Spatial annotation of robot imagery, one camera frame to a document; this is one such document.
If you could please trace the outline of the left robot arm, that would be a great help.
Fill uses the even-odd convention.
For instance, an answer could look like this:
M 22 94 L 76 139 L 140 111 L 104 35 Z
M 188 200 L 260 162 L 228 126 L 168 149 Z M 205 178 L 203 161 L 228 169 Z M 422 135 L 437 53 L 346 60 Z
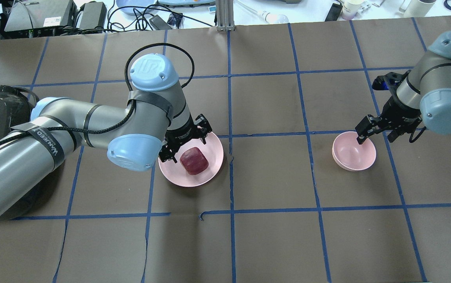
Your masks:
M 128 63 L 126 108 L 45 98 L 31 120 L 0 140 L 0 216 L 80 146 L 105 149 L 115 165 L 147 171 L 175 160 L 180 148 L 212 132 L 204 115 L 193 118 L 180 77 L 162 54 Z

